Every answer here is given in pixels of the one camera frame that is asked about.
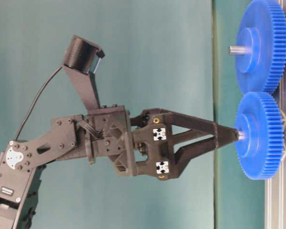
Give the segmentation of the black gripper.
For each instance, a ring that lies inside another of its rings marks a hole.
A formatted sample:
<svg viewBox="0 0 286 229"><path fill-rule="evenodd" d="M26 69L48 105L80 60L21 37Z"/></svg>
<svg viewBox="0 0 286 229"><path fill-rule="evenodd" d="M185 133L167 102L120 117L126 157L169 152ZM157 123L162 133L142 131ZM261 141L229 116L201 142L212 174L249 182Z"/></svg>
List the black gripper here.
<svg viewBox="0 0 286 229"><path fill-rule="evenodd" d="M189 129L173 135L172 126ZM174 145L212 135L185 145ZM191 159L239 140L234 128L164 109L147 109L131 118L113 107L84 118L85 156L91 164L107 157L120 176L147 175L159 180L178 178Z"/></svg>

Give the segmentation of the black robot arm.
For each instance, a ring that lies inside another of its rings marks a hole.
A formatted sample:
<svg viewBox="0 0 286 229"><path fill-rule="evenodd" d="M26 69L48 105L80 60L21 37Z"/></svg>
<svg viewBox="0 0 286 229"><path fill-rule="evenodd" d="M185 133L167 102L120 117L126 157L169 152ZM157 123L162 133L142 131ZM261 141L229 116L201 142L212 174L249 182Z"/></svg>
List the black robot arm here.
<svg viewBox="0 0 286 229"><path fill-rule="evenodd" d="M9 141L0 154L0 229L28 229L41 173L53 161L107 157L120 176L177 178L191 159L235 142L236 129L160 108L134 118L124 106L55 118L31 141Z"/></svg>

